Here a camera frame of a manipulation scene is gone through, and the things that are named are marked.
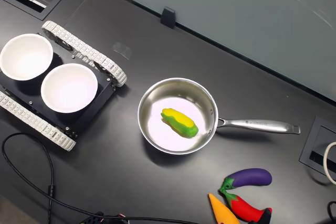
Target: frying pan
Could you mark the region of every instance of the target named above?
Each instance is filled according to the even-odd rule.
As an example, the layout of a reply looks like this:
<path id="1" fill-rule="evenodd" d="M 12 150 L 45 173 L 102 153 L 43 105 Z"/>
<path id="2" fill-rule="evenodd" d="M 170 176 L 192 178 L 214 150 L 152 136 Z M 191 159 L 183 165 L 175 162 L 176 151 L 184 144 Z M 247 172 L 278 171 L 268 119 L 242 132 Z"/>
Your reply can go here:
<path id="1" fill-rule="evenodd" d="M 167 125 L 163 109 L 173 108 L 191 118 L 198 127 L 195 137 L 185 138 Z M 211 94 L 195 81 L 170 78 L 154 84 L 142 97 L 138 109 L 140 130 L 155 148 L 184 155 L 203 148 L 219 127 L 238 127 L 271 133 L 300 134 L 300 127 L 271 120 L 227 120 L 218 117 Z"/>

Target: toy red pepper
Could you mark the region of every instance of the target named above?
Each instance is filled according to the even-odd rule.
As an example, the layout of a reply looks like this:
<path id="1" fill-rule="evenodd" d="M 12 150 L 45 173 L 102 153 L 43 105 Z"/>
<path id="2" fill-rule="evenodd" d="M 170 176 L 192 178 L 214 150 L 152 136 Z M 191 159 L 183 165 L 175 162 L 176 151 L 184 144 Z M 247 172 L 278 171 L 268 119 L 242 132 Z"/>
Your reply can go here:
<path id="1" fill-rule="evenodd" d="M 221 190 L 220 192 L 222 192 L 225 195 L 232 212 L 244 221 L 258 222 L 265 211 L 254 208 L 253 206 L 251 206 L 250 204 L 248 204 L 246 201 L 244 201 L 242 198 L 240 198 L 235 194 L 229 194 L 225 190 Z"/>

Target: dark table surface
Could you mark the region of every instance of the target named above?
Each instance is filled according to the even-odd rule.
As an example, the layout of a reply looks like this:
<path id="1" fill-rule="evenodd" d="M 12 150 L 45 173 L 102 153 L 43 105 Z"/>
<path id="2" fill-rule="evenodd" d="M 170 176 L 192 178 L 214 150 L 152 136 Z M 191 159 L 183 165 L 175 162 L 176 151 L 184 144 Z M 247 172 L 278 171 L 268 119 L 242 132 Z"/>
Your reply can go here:
<path id="1" fill-rule="evenodd" d="M 315 116 L 336 124 L 334 106 L 182 30 L 161 25 L 158 18 L 125 0 L 63 0 L 45 20 L 64 26 L 128 75 L 126 85 L 71 152 L 41 138 L 54 162 L 57 199 L 110 215 L 215 223 L 207 194 L 217 195 L 223 178 L 232 172 L 260 167 L 270 171 L 272 184 L 239 188 L 235 194 L 256 208 L 273 208 L 272 223 L 328 223 L 326 206 L 336 200 L 336 187 L 322 185 L 326 177 L 300 163 L 299 157 Z M 0 23 L 0 48 L 19 34 L 41 32 L 43 24 L 4 1 Z M 113 51 L 116 43 L 129 48 L 126 57 Z M 63 52 L 53 47 L 56 53 Z M 285 121 L 300 125 L 302 133 L 220 129 L 199 152 L 164 155 L 146 142 L 136 115 L 144 92 L 170 77 L 202 84 L 224 118 Z M 27 130 L 0 108 L 1 138 Z M 18 137 L 8 143 L 7 152 L 29 179 L 47 190 L 48 164 L 37 144 Z M 46 223 L 48 200 L 18 178 L 3 158 L 0 173 L 0 194 Z M 86 218 L 57 205 L 53 216 L 53 223 Z"/>

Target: white cable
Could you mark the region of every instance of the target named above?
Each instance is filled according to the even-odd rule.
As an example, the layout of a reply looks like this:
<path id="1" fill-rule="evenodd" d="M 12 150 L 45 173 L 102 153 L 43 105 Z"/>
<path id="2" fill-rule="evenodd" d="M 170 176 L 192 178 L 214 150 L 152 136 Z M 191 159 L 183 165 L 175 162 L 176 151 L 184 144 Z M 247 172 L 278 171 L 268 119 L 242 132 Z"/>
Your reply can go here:
<path id="1" fill-rule="evenodd" d="M 336 181 L 332 179 L 332 177 L 329 174 L 328 168 L 327 168 L 327 158 L 328 158 L 328 153 L 331 147 L 335 146 L 336 142 L 333 142 L 331 144 L 328 145 L 327 149 L 325 149 L 324 152 L 324 157 L 323 157 L 323 168 L 324 168 L 324 172 L 326 173 L 327 178 L 330 180 L 331 183 L 333 183 L 334 185 L 336 185 Z"/>

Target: toy vegetable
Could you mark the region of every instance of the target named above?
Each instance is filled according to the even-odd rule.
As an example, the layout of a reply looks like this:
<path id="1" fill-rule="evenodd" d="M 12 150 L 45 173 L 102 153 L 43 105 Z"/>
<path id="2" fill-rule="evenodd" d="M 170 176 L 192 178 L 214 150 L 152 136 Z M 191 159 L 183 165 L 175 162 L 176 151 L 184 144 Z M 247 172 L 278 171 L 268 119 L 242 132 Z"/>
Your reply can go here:
<path id="1" fill-rule="evenodd" d="M 194 137 L 198 133 L 194 121 L 179 111 L 163 109 L 161 115 L 172 128 L 183 136 Z"/>
<path id="2" fill-rule="evenodd" d="M 236 216 L 223 205 L 215 196 L 209 194 L 212 209 L 218 224 L 239 224 Z"/>
<path id="3" fill-rule="evenodd" d="M 240 198 L 238 195 L 229 194 L 226 191 L 221 192 L 225 195 L 232 212 L 242 218 L 244 221 L 250 222 L 255 221 L 258 222 L 261 216 L 263 215 L 265 210 L 258 210 L 253 206 L 249 205 L 246 201 Z"/>
<path id="4" fill-rule="evenodd" d="M 265 169 L 250 168 L 227 176 L 220 190 L 229 190 L 241 186 L 268 186 L 272 182 L 271 174 Z"/>

